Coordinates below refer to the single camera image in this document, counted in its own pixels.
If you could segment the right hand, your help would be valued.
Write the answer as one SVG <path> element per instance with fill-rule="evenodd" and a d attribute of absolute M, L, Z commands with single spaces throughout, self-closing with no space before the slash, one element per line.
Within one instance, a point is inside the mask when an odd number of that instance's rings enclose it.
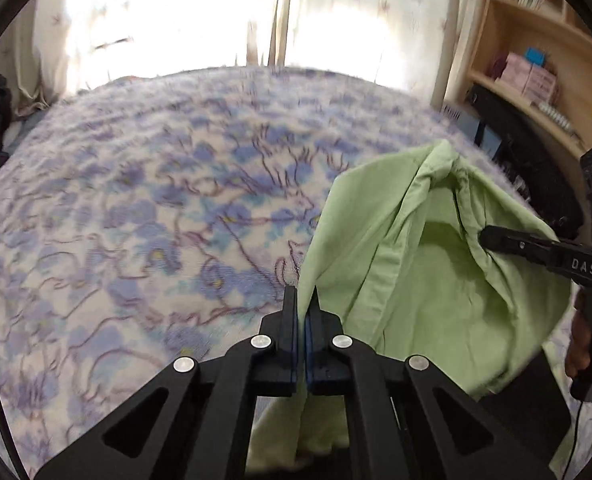
<path fill-rule="evenodd" d="M 592 328 L 584 315 L 586 303 L 587 294 L 581 288 L 574 304 L 575 314 L 572 328 L 570 329 L 570 341 L 565 358 L 565 373 L 570 379 L 575 379 L 578 373 L 585 370 L 591 362 L 590 342 Z"/>

